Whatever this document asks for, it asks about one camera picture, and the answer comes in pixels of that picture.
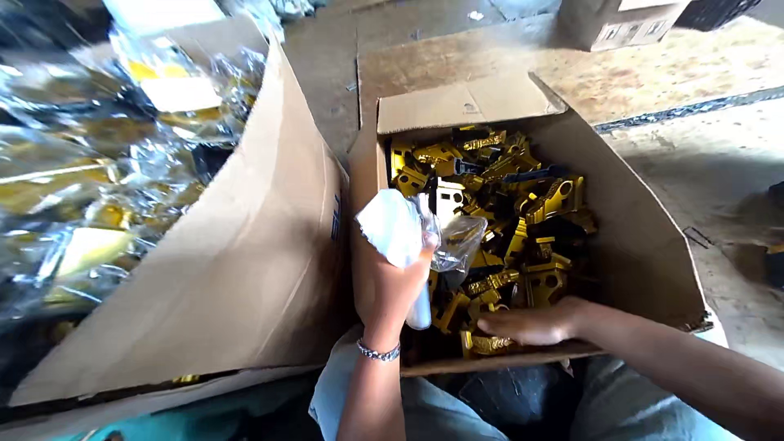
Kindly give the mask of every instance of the light blue jeans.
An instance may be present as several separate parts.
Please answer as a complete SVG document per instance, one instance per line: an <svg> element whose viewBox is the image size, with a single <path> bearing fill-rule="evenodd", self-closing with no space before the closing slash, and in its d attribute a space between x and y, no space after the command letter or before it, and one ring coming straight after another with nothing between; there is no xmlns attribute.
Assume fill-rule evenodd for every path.
<svg viewBox="0 0 784 441"><path fill-rule="evenodd" d="M359 351L357 326L335 344L318 378L310 415L325 441L338 432L351 372ZM405 432L418 439L508 439L465 403L424 378L402 378ZM572 422L574 440L735 440L721 426L653 385L622 360L603 355L589 361L583 397Z"/></svg>

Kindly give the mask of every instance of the gold metal part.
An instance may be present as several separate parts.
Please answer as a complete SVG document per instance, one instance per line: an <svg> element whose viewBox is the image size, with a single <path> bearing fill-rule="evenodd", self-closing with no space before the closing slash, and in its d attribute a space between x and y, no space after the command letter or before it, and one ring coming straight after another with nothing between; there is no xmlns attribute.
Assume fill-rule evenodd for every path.
<svg viewBox="0 0 784 441"><path fill-rule="evenodd" d="M436 290L436 285L438 284L438 273L430 270L430 274L427 276L427 290L430 292L430 299L433 298L433 292Z"/></svg>
<svg viewBox="0 0 784 441"><path fill-rule="evenodd" d="M528 191L523 191L523 193L523 195L514 201L514 212L517 213L517 215L520 217L525 216L525 212L528 211L528 208L537 199L537 196L533 193L529 193Z"/></svg>
<svg viewBox="0 0 784 441"><path fill-rule="evenodd" d="M470 140L467 141L465 144L461 145L460 147L463 150L479 150L480 148L489 147L491 145L498 145L503 144L506 140L506 130L502 130L498 133L491 132L490 136L483 140Z"/></svg>
<svg viewBox="0 0 784 441"><path fill-rule="evenodd" d="M463 330L460 331L460 343L463 346L463 357L471 359L474 354L503 354L514 341L508 337L477 337L471 331Z"/></svg>
<svg viewBox="0 0 784 441"><path fill-rule="evenodd" d="M471 349L474 347L474 343L471 340L471 331L460 331L460 345L463 347L463 358L472 359L474 354L471 353Z"/></svg>
<svg viewBox="0 0 784 441"><path fill-rule="evenodd" d="M558 253L552 253L547 264L530 265L524 268L524 287L529 308L551 306L550 298L566 287L566 271L572 269L572 261Z"/></svg>
<svg viewBox="0 0 784 441"><path fill-rule="evenodd" d="M497 274L491 274L487 276L487 278L484 280L471 283L468 286L468 294L475 296L480 293L484 293L487 290L494 290L500 288L501 286L507 285L512 282L516 282L517 277L519 275L520 273L513 269L505 269Z"/></svg>
<svg viewBox="0 0 784 441"><path fill-rule="evenodd" d="M463 186L466 191L476 193L485 185L485 180L475 174L463 175Z"/></svg>
<svg viewBox="0 0 784 441"><path fill-rule="evenodd" d="M452 331L449 329L449 327L452 324L452 319L455 317L455 313L458 309L468 308L470 303L471 299L468 298L466 294L460 290L457 291L452 297L452 301L449 302L449 305L447 305L447 308L444 310L444 313L441 314L441 317L437 317L437 309L432 307L430 312L433 325L437 327L442 333L451 334Z"/></svg>
<svg viewBox="0 0 784 441"><path fill-rule="evenodd" d="M482 313L482 305L488 306L488 309L495 311L494 305L501 301L501 293L498 290L491 288L484 293L479 294L471 300L468 305L468 316L471 317L471 327L474 328L475 323L479 320L479 315Z"/></svg>
<svg viewBox="0 0 784 441"><path fill-rule="evenodd" d="M528 145L494 162L482 173L484 179L502 179L509 173L524 173L542 168L542 163L531 156Z"/></svg>
<svg viewBox="0 0 784 441"><path fill-rule="evenodd" d="M183 375L182 377L177 377L172 380L172 383L193 383L199 380L199 375L190 374L190 375Z"/></svg>
<svg viewBox="0 0 784 441"><path fill-rule="evenodd" d="M526 222L530 224L538 224L546 219L559 214L564 208L564 202L572 195L574 190L574 181L558 178L550 186L547 194L536 201L528 209L525 214Z"/></svg>
<svg viewBox="0 0 784 441"><path fill-rule="evenodd" d="M512 241L509 242L509 248L506 249L506 254L503 257L503 262L507 266L513 265L517 257L522 253L525 247L525 240L528 238L528 225L523 217L517 221L517 227L514 229L514 236Z"/></svg>
<svg viewBox="0 0 784 441"><path fill-rule="evenodd" d="M392 140L392 145L390 146L390 179L393 182L397 175L403 171L403 167L405 167L406 153L410 155L413 148L414 146L411 144Z"/></svg>
<svg viewBox="0 0 784 441"><path fill-rule="evenodd" d="M495 223L495 216L493 215L493 213L490 213L489 211L485 211L485 209L480 207L476 199L470 201L468 205L460 208L460 210L463 211L468 216L482 216L488 220L488 224Z"/></svg>
<svg viewBox="0 0 784 441"><path fill-rule="evenodd" d="M403 166L394 180L395 187L406 198L420 193L425 188L425 182L427 182L427 175L409 166Z"/></svg>
<svg viewBox="0 0 784 441"><path fill-rule="evenodd" d="M420 147L414 149L412 152L414 158L425 164L432 166L439 162L449 162L455 158L462 159L463 154L452 145L452 143L441 142L438 144L430 145L428 147Z"/></svg>
<svg viewBox="0 0 784 441"><path fill-rule="evenodd" d="M525 275L525 290L530 308L551 306L550 297L566 286L566 273L560 268Z"/></svg>
<svg viewBox="0 0 784 441"><path fill-rule="evenodd" d="M495 265L503 265L503 259L488 253L485 250L479 249L477 255L474 257L474 262L471 264L472 268L481 268Z"/></svg>
<svg viewBox="0 0 784 441"><path fill-rule="evenodd" d="M574 188L572 189L572 196L565 204L566 206L564 207L564 211L576 212L585 208L585 201L583 199L585 178L582 176L572 176L569 177L569 179L572 180L572 185L574 185Z"/></svg>

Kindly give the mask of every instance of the small cardboard box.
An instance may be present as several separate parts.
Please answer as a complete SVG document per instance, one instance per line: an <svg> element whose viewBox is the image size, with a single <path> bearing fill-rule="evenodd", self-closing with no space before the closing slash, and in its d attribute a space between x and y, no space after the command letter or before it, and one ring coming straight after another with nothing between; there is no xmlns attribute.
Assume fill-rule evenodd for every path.
<svg viewBox="0 0 784 441"><path fill-rule="evenodd" d="M207 69L210 56L242 47L267 55L240 145L131 279L16 389L12 406L59 400L48 415L20 408L16 414L38 416L0 426L0 438L78 433L313 369L354 319L337 289L347 176L283 49L267 44L248 17L165 35ZM82 55L111 56L111 48ZM144 393L187 374L215 379ZM98 403L119 400L84 408L90 399L75 399L105 391L111 396ZM53 414L63 408L76 410Z"/></svg>
<svg viewBox="0 0 784 441"><path fill-rule="evenodd" d="M591 52L658 42L689 1L563 0L561 28Z"/></svg>
<svg viewBox="0 0 784 441"><path fill-rule="evenodd" d="M383 142L390 134L416 140L447 134L453 126L487 122L519 129L539 145L534 152L538 159L567 166L586 178L586 202L599 226L590 240L590 256L604 303L685 330L708 326L691 252L670 215L628 164L534 75L483 78L382 98L375 139L361 137L351 151L352 213L387 188ZM365 265L375 250L355 223L351 239L354 303L360 317L367 319L375 293ZM459 338L455 345L459 353ZM403 366L402 373L491 370L597 352L586 343L567 341L515 355L432 360Z"/></svg>

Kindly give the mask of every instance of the white cloth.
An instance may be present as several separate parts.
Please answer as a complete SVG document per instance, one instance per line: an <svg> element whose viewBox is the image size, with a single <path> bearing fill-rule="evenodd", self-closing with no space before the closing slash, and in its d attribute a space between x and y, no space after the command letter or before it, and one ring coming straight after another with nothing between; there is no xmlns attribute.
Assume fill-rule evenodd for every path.
<svg viewBox="0 0 784 441"><path fill-rule="evenodd" d="M381 190L355 217L362 235L398 268L422 252L422 221L413 202L398 190Z"/></svg>

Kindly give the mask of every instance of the dirty floor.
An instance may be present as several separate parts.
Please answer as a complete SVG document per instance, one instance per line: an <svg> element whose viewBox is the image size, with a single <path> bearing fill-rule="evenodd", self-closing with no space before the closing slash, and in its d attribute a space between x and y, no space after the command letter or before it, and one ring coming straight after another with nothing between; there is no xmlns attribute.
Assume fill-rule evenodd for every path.
<svg viewBox="0 0 784 441"><path fill-rule="evenodd" d="M559 3L335 0L315 17L289 24L285 50L319 129L342 159L357 137L361 111L368 110L360 109L358 56L360 64L372 68L368 77L394 83L392 89L379 91L393 90L390 94L427 81L455 81L466 69L533 66L593 124L784 86L784 57L775 55L784 45L780 2L763 2L750 14L754 18L741 17L713 35L675 29L659 45L601 54L561 44L553 25ZM480 20L469 18L473 11ZM461 70L462 61L439 54L434 49L438 45L429 43L436 40L422 42L464 31L470 32L442 38L491 54L495 58L488 61L490 68L480 62ZM717 42L722 38L726 45ZM503 57L492 51L494 44L503 45ZM449 69L455 77L431 78L432 72L417 71L415 65L390 65L387 73L374 60L391 54L410 60L440 56L446 67L457 63ZM676 59L672 71L658 65L660 57ZM602 81L604 71L628 74L621 83L634 78L640 84L582 92ZM373 107L374 92L365 87L365 107ZM620 104L603 104L607 97ZM730 347L779 369L784 369L784 295L764 282L762 257L765 245L784 236L784 212L764 197L769 185L784 180L777 132L783 111L784 100L767 100L605 130L602 135L651 186L687 235L695 237L690 244L706 299L724 324Z"/></svg>

